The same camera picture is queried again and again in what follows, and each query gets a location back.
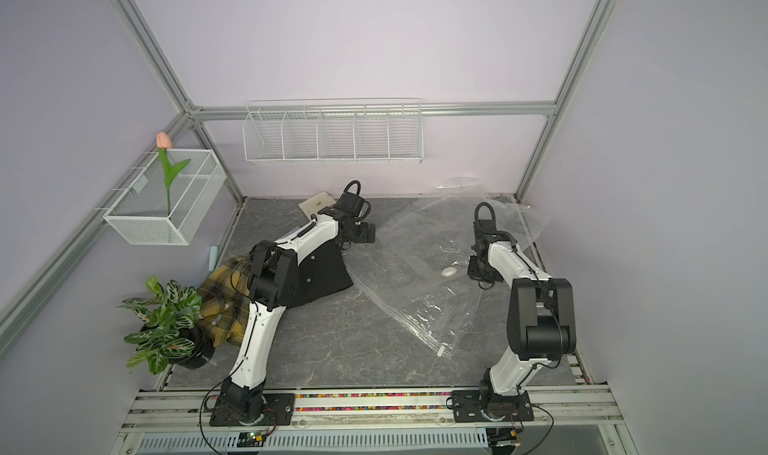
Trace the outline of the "cream green work glove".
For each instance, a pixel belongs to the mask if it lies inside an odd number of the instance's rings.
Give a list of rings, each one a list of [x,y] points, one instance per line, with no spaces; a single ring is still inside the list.
[[[336,200],[328,192],[322,191],[300,202],[298,207],[308,219],[311,219],[318,215],[322,209],[331,207],[335,203]]]

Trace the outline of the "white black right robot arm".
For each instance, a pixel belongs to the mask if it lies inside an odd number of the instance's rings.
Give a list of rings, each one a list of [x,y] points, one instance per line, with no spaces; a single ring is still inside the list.
[[[509,288],[507,347],[476,390],[453,391],[447,405],[459,423],[530,422],[534,413],[527,384],[539,371],[557,368],[576,348],[573,287],[536,267],[516,238],[497,227],[494,210],[482,217],[482,208],[490,204],[475,209],[468,276],[482,289]]]

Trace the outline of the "clear plastic vacuum bag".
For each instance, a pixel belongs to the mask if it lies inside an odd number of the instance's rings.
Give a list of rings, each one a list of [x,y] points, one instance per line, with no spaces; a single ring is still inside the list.
[[[467,275],[474,210],[488,202],[500,229],[521,248],[539,237],[550,216],[541,209],[494,196],[471,177],[452,177],[376,226],[376,240],[345,256],[354,283],[378,307],[442,358],[451,358],[474,321],[481,298]],[[454,266],[458,272],[442,277]]]

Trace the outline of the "yellow plaid shirt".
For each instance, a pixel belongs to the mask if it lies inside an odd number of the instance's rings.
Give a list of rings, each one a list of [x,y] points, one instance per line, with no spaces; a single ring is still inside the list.
[[[197,289],[202,305],[201,319],[196,321],[196,326],[212,340],[215,348],[224,344],[240,345],[244,339],[250,305],[249,269],[246,257],[233,257],[216,268]]]

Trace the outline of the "green potted plant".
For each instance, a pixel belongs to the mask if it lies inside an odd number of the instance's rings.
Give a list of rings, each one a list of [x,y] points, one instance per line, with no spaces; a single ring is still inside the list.
[[[142,322],[140,330],[124,337],[134,347],[126,367],[146,364],[151,374],[159,375],[171,365],[187,369],[206,365],[214,346],[199,326],[202,297],[197,290],[175,280],[162,284],[156,276],[148,278],[146,288],[148,297],[128,298],[121,304]]]

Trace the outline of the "pink artificial tulip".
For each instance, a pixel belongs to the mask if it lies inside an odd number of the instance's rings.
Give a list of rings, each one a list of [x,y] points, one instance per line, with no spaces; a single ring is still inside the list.
[[[159,132],[156,135],[156,147],[158,158],[163,169],[164,186],[166,189],[167,215],[170,216],[173,206],[171,202],[171,187],[176,177],[187,167],[190,159],[181,160],[178,163],[172,163],[168,150],[173,148],[173,142],[170,136],[165,132]]]

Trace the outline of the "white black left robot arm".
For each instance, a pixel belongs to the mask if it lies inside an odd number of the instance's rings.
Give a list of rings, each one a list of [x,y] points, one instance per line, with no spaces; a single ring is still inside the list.
[[[365,220],[371,204],[346,188],[338,200],[303,226],[275,241],[262,240],[249,255],[249,314],[237,360],[220,385],[212,426],[253,426],[280,414],[264,395],[266,367],[284,312],[353,285],[343,251],[373,243],[375,226]]]

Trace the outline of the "black shirt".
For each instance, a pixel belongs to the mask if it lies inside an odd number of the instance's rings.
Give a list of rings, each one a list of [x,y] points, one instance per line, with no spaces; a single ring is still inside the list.
[[[299,264],[298,277],[299,287],[286,303],[288,309],[309,304],[353,285],[342,250],[333,240],[323,243]]]

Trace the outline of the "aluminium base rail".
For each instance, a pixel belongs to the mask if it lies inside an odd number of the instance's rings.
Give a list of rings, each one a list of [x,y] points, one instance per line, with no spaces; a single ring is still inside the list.
[[[447,428],[460,424],[532,427],[554,424],[622,425],[625,420],[605,385],[534,386],[518,409],[483,409],[470,387],[268,390],[267,407],[254,422],[217,404],[204,390],[139,393],[125,430],[143,432],[226,429],[320,430]]]

